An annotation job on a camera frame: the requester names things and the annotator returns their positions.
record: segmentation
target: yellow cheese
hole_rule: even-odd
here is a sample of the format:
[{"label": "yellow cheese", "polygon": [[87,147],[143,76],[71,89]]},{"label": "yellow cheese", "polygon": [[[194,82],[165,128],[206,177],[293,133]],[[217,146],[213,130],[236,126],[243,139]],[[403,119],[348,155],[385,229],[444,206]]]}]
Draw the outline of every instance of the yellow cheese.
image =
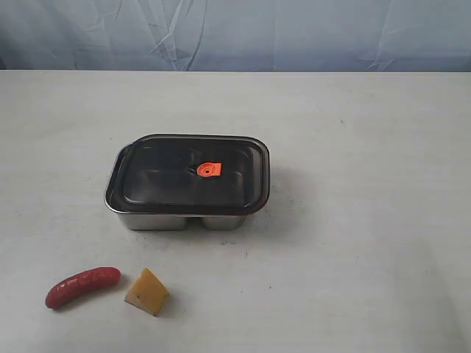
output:
[{"label": "yellow cheese", "polygon": [[127,292],[124,301],[156,316],[169,295],[167,288],[148,268],[145,268]]}]

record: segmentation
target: transparent lid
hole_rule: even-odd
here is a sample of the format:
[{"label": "transparent lid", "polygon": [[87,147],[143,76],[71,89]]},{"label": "transparent lid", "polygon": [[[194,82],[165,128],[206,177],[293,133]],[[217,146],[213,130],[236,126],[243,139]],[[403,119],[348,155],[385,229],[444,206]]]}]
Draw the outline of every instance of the transparent lid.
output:
[{"label": "transparent lid", "polygon": [[269,153],[253,138],[150,135],[134,142],[116,195],[140,213],[240,215],[269,195]]}]

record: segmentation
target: black lid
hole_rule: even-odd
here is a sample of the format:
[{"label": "black lid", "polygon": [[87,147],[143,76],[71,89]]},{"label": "black lid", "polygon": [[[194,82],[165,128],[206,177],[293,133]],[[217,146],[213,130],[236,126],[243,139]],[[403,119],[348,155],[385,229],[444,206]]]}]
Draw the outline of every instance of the black lid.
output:
[{"label": "black lid", "polygon": [[269,196],[269,152],[254,138],[149,135],[115,168],[110,206],[122,212],[247,215]]}]

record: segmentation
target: white tabletop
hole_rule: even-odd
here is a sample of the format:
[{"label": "white tabletop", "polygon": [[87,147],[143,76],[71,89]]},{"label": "white tabletop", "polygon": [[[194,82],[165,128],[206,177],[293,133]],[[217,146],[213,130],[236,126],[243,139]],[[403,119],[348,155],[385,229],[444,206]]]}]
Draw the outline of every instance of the white tabletop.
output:
[{"label": "white tabletop", "polygon": [[[470,97],[471,74],[0,71],[0,352],[467,352]],[[125,229],[103,192],[150,133],[261,139],[269,203]],[[100,265],[126,279],[44,306]],[[161,317],[123,302],[145,266]]]}]

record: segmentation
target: white table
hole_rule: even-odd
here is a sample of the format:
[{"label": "white table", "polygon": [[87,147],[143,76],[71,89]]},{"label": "white table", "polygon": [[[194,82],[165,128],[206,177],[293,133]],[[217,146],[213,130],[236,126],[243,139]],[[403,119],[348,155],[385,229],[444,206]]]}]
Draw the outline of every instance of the white table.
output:
[{"label": "white table", "polygon": [[[471,74],[0,71],[0,352],[467,352]],[[251,135],[269,203],[235,232],[133,232],[103,203],[150,133]],[[114,265],[56,313],[49,288]],[[123,302],[141,269],[172,300]]]}]

